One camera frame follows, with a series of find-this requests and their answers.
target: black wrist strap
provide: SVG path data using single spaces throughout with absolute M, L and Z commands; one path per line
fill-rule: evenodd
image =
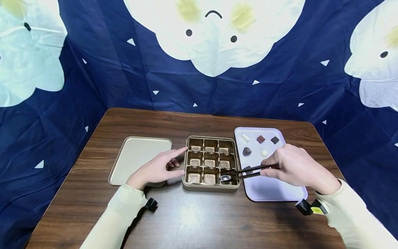
M 328 214 L 326 208 L 318 200 L 315 200 L 312 204 L 309 204 L 306 200 L 302 200 L 296 204 L 296 208 L 305 216 L 311 214 Z
M 158 202 L 153 198 L 149 198 L 149 200 L 145 204 L 145 208 L 151 212 L 155 212 Z

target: left hand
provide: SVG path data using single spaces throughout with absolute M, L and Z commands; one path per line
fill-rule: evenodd
M 166 165 L 170 167 L 179 167 L 176 157 L 184 153 L 187 149 L 188 147 L 184 147 L 178 150 L 172 149 L 170 151 L 159 153 L 154 159 L 147 162 L 134 172 L 129 177 L 126 184 L 138 190 L 143 190 L 145 185 L 149 182 L 163 182 L 183 175 L 184 170 L 168 171 L 166 169 Z

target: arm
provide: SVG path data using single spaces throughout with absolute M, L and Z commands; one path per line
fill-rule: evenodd
M 166 165 L 179 167 L 175 157 L 187 149 L 188 147 L 184 147 L 159 153 L 134 172 L 109 201 L 105 212 L 80 248 L 120 249 L 127 229 L 147 202 L 142 192 L 145 185 L 148 182 L 163 182 L 182 176 L 184 170 L 167 171 Z
M 80 248 L 120 249 L 127 228 L 146 202 L 142 191 L 120 186 Z
M 347 249 L 398 249 L 396 239 L 367 210 L 357 193 L 304 149 L 286 144 L 262 162 L 264 165 L 276 163 L 280 169 L 264 169 L 261 175 L 313 188 L 328 212 L 329 226 L 340 233 Z
M 316 198 L 326 208 L 330 227 L 334 227 L 343 238 L 347 249 L 395 249 L 398 241 L 367 210 L 364 201 L 343 180 L 334 194 Z

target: hand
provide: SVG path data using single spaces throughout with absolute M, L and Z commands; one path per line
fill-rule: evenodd
M 179 163 L 175 158 L 184 153 L 187 149 L 188 147 L 184 147 L 178 150 L 172 149 L 159 153 L 154 159 L 134 172 L 129 177 L 126 184 L 138 190 L 142 190 L 149 182 L 163 182 L 183 175 L 184 170 L 167 171 L 166 165 L 170 167 L 179 167 Z
M 280 169 L 263 169 L 260 174 L 293 186 L 309 186 L 324 195 L 333 194 L 340 188 L 340 182 L 332 173 L 317 163 L 303 148 L 286 144 L 261 162 L 262 165 L 276 163 Z

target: fabric backdrop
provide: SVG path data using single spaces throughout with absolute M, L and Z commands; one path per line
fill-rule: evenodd
M 309 121 L 398 237 L 398 0 L 0 0 L 0 248 L 108 108 Z

